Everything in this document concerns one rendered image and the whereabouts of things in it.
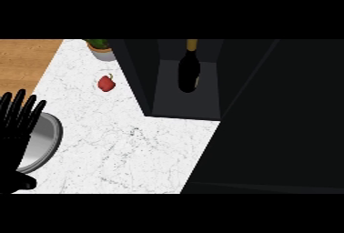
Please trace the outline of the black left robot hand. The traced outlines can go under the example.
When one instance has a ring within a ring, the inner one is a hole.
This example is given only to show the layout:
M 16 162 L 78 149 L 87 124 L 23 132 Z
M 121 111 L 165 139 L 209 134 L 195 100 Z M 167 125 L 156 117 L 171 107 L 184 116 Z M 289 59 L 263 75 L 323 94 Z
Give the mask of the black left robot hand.
M 6 92 L 0 98 L 0 194 L 10 194 L 21 189 L 34 189 L 37 180 L 18 171 L 28 142 L 46 100 L 37 102 L 31 95 L 23 102 L 25 90 L 16 96 Z

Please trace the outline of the dark grey cabinet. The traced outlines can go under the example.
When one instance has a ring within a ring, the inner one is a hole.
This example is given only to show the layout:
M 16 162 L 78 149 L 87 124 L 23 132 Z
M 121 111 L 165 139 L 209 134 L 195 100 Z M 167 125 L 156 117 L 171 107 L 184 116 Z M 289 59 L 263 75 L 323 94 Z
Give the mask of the dark grey cabinet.
M 276 46 L 276 39 L 202 39 L 196 57 L 199 83 L 193 92 L 178 88 L 184 39 L 112 39 L 114 56 L 147 117 L 220 120 Z

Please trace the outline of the dark wine bottle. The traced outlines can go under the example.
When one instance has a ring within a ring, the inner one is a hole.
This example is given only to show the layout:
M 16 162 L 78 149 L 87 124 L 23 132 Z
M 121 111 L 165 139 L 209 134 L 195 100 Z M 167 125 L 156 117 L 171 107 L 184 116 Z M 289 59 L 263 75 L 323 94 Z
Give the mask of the dark wine bottle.
M 187 40 L 186 55 L 178 63 L 178 88 L 184 93 L 190 93 L 196 89 L 201 63 L 196 57 L 198 40 Z

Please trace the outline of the dark grey cabinet door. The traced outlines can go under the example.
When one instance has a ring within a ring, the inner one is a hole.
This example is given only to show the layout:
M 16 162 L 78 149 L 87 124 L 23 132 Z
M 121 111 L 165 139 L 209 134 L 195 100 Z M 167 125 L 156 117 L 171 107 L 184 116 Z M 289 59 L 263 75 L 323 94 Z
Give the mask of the dark grey cabinet door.
M 277 41 L 183 192 L 344 194 L 344 39 Z

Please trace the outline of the round silver metal plate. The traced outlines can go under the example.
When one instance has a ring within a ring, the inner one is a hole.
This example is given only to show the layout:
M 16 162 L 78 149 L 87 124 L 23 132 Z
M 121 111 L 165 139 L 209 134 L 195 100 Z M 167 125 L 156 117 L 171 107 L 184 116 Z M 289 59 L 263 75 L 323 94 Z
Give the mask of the round silver metal plate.
M 43 167 L 59 148 L 62 136 L 63 127 L 59 119 L 52 114 L 43 113 L 31 134 L 19 172 L 28 174 Z

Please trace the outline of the red bell pepper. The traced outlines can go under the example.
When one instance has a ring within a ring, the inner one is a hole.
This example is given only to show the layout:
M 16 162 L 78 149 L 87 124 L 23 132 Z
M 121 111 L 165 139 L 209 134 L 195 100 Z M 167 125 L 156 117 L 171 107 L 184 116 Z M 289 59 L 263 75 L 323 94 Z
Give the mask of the red bell pepper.
M 108 74 L 106 76 L 103 76 L 99 81 L 97 81 L 97 88 L 103 91 L 103 92 L 109 92 L 115 87 L 115 83 L 112 81 L 112 74 Z

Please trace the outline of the potted green plant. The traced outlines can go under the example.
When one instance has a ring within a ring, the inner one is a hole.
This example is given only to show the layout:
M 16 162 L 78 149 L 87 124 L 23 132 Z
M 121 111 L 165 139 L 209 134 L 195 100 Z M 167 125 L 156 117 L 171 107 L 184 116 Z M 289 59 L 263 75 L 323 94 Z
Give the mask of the potted green plant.
M 115 60 L 112 48 L 106 39 L 84 39 L 84 42 L 97 60 L 105 62 Z

